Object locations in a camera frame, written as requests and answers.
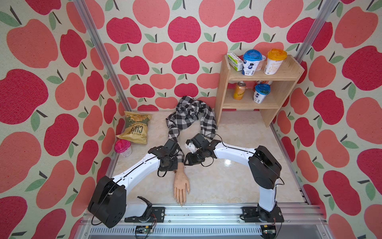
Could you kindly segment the mannequin hand with silver nails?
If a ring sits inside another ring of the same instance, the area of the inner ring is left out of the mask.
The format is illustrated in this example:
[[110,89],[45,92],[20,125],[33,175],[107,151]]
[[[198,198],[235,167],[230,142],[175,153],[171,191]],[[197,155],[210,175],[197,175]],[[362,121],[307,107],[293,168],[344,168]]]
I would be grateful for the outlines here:
[[189,193],[190,182],[185,173],[185,166],[183,163],[179,162],[174,179],[174,198],[178,204],[183,206],[187,201],[187,194]]

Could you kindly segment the black white plaid shirt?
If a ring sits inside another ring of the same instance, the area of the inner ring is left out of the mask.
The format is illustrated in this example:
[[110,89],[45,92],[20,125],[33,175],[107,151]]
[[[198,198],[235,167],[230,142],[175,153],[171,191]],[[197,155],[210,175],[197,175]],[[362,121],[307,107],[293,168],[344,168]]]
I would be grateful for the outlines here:
[[212,156],[215,156],[213,150],[219,141],[213,138],[218,127],[212,108],[203,101],[189,96],[180,99],[176,111],[166,118],[166,124],[169,128],[168,139],[177,142],[180,131],[190,127],[196,121],[200,122],[200,134],[211,139],[207,149]]

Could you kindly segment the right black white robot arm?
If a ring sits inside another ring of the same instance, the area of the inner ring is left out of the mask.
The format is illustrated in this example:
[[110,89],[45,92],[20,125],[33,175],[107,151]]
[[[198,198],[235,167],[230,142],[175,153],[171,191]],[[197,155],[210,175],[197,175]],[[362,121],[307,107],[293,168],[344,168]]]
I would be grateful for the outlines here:
[[280,179],[282,166],[260,145],[257,148],[242,148],[225,144],[220,140],[209,141],[202,134],[196,134],[186,141],[190,152],[186,155],[185,165],[202,164],[206,158],[228,159],[250,168],[255,182],[260,187],[260,198],[256,207],[243,207],[240,219],[247,223],[283,223],[281,209],[277,206],[277,180]]

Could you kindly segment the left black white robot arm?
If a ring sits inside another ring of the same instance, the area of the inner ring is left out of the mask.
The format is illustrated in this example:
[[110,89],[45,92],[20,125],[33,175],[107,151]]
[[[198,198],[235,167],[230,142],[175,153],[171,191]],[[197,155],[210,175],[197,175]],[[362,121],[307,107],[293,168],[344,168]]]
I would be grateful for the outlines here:
[[88,211],[108,228],[113,228],[122,220],[138,223],[151,221],[152,203],[141,196],[134,202],[128,202],[127,195],[150,173],[178,169],[179,152],[178,143],[169,139],[165,145],[148,150],[139,162],[117,176],[102,177],[95,187]]

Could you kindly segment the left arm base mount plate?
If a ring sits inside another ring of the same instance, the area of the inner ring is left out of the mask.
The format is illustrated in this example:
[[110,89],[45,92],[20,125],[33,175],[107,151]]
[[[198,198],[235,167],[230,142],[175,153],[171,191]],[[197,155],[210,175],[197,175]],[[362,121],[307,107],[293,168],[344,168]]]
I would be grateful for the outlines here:
[[165,207],[148,207],[145,209],[141,216],[126,216],[124,218],[125,223],[153,223],[155,220],[157,223],[164,222]]

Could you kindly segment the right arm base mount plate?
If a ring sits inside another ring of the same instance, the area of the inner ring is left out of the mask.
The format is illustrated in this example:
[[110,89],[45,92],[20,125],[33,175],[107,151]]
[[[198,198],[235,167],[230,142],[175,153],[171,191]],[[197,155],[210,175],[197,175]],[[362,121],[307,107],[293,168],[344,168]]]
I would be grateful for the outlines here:
[[272,211],[257,207],[242,207],[242,214],[239,216],[246,223],[283,223],[284,217],[281,209],[276,205]]

